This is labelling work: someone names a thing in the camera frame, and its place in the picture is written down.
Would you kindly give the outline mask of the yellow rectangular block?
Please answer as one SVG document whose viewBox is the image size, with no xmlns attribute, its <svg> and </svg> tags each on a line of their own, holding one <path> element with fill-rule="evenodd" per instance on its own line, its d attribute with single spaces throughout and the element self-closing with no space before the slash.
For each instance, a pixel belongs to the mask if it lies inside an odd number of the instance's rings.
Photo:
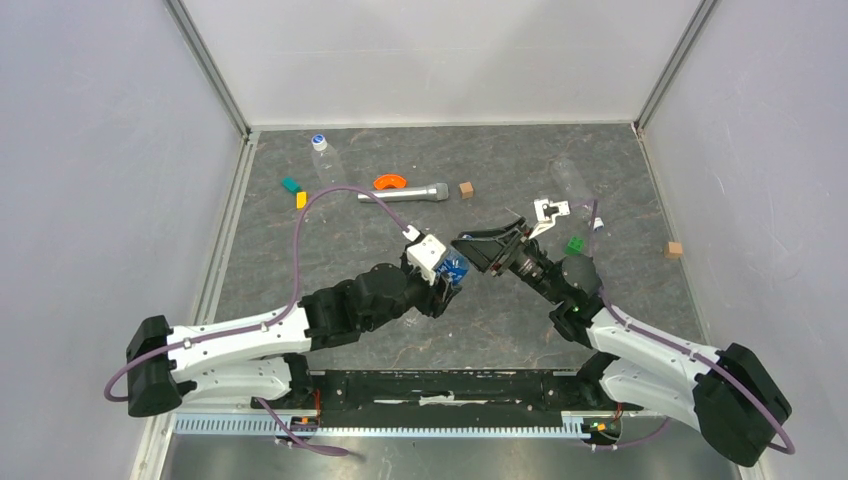
<svg viewBox="0 0 848 480">
<path fill-rule="evenodd" d="M 305 191 L 299 191 L 296 193 L 296 208 L 298 210 L 302 210 L 308 204 L 308 194 Z"/>
</svg>

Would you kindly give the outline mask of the orange curved pipe piece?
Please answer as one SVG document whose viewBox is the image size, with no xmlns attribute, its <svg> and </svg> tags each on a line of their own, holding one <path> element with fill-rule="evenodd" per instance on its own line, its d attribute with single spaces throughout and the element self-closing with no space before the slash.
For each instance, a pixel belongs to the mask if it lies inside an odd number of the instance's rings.
<svg viewBox="0 0 848 480">
<path fill-rule="evenodd" d="M 407 187 L 407 179 L 398 174 L 383 174 L 373 181 L 376 190 L 401 189 Z"/>
</svg>

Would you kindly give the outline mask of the brown cube near right wall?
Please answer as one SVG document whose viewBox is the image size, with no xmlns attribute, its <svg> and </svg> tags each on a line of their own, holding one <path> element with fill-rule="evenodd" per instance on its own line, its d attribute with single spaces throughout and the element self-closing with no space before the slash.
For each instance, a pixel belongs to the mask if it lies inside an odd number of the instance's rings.
<svg viewBox="0 0 848 480">
<path fill-rule="evenodd" d="M 664 256 L 667 259 L 679 259 L 684 254 L 683 244 L 680 242 L 668 242 L 664 247 Z"/>
</svg>

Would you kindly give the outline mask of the green toy brick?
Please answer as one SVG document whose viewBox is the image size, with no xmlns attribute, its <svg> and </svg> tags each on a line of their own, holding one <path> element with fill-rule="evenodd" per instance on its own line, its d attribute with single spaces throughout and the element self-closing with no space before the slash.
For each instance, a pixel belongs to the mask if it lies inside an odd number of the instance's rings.
<svg viewBox="0 0 848 480">
<path fill-rule="evenodd" d="M 579 236 L 572 236 L 566 243 L 564 253 L 566 255 L 580 255 L 584 252 L 585 247 L 586 242 L 583 238 Z"/>
</svg>

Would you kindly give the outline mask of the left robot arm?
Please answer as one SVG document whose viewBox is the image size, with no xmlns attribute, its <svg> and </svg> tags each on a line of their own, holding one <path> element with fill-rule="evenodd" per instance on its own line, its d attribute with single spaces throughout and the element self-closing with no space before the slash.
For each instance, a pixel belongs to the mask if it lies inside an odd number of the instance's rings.
<svg viewBox="0 0 848 480">
<path fill-rule="evenodd" d="M 358 341 L 415 309 L 437 318 L 460 292 L 465 268 L 440 266 L 429 283 L 409 266 L 381 263 L 353 279 L 303 296 L 293 308 L 206 327 L 177 327 L 162 315 L 143 320 L 126 348 L 128 413 L 151 417 L 203 397 L 248 396 L 306 405 L 313 379 L 290 359 Z"/>
</svg>

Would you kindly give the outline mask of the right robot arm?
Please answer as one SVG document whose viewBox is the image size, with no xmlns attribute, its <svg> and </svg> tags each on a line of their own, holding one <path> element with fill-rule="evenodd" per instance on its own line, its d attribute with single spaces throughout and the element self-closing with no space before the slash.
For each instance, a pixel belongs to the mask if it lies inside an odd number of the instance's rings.
<svg viewBox="0 0 848 480">
<path fill-rule="evenodd" d="M 751 349 L 699 344 L 637 320 L 609 301 L 591 257 L 550 259 L 523 219 L 462 232 L 451 245 L 482 273 L 514 274 L 554 305 L 549 318 L 564 339 L 595 350 L 577 382 L 585 405 L 659 413 L 743 467 L 768 449 L 795 453 L 783 427 L 792 407 Z"/>
</svg>

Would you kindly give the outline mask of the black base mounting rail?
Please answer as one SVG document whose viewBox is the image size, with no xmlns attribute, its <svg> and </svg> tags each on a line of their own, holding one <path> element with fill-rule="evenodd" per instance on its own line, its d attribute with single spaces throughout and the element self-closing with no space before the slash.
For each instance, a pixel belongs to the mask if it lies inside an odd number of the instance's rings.
<svg viewBox="0 0 848 480">
<path fill-rule="evenodd" d="M 323 427 L 554 427 L 564 412 L 619 403 L 569 370 L 326 370 L 298 374 L 275 410 L 316 412 Z"/>
</svg>

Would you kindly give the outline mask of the teal rectangular block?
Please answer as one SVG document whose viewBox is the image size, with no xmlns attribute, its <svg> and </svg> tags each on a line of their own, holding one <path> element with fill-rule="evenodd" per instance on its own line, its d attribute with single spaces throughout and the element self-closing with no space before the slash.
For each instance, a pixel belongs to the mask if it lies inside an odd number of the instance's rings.
<svg viewBox="0 0 848 480">
<path fill-rule="evenodd" d="M 286 191 L 288 191 L 289 193 L 292 193 L 294 195 L 297 195 L 299 192 L 302 191 L 302 187 L 300 186 L 300 184 L 290 177 L 283 178 L 281 180 L 281 186 Z"/>
</svg>

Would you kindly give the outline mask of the silver microphone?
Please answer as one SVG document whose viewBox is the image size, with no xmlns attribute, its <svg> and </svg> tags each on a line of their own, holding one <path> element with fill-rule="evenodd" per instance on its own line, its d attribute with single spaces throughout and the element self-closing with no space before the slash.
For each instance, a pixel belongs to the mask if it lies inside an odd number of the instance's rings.
<svg viewBox="0 0 848 480">
<path fill-rule="evenodd" d="M 440 202 L 447 200 L 449 197 L 449 187 L 446 183 L 357 192 L 357 200 L 363 203 L 375 203 L 377 199 L 386 203 L 410 201 Z"/>
</svg>

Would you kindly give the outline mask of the clear bottle with blue-white cap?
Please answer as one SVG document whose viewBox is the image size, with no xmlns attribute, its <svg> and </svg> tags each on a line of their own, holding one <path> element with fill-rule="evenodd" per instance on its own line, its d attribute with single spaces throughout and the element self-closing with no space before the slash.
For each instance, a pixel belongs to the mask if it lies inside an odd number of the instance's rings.
<svg viewBox="0 0 848 480">
<path fill-rule="evenodd" d="M 347 185 L 342 158 L 326 137 L 322 134 L 314 135 L 311 146 L 311 158 L 322 185 L 326 188 Z"/>
</svg>

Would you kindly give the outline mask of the brown wooden cube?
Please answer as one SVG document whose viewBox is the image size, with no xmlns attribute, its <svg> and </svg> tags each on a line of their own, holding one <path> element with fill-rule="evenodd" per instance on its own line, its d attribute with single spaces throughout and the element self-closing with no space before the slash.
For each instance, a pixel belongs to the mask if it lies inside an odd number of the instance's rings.
<svg viewBox="0 0 848 480">
<path fill-rule="evenodd" d="M 462 199 L 470 199 L 474 196 L 475 190 L 471 182 L 460 183 L 458 188 Z"/>
</svg>

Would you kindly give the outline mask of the blue labelled Pocari bottle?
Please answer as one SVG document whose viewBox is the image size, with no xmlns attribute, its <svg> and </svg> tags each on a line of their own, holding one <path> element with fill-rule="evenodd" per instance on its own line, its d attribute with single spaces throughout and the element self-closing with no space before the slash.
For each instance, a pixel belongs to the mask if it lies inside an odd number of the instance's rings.
<svg viewBox="0 0 848 480">
<path fill-rule="evenodd" d="M 456 249 L 449 247 L 436 269 L 439 277 L 445 276 L 451 285 L 458 286 L 470 269 L 468 259 Z"/>
</svg>

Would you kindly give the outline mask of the clear bottle lying right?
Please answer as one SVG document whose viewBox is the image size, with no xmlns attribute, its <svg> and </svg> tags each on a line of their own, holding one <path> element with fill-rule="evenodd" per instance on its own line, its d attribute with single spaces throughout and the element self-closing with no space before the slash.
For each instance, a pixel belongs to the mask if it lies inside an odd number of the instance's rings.
<svg viewBox="0 0 848 480">
<path fill-rule="evenodd" d="M 575 163 L 567 157 L 555 159 L 550 164 L 550 173 L 562 199 L 569 203 L 571 216 L 583 221 L 592 232 L 601 231 L 604 222 L 598 212 L 598 198 L 589 190 Z"/>
</svg>

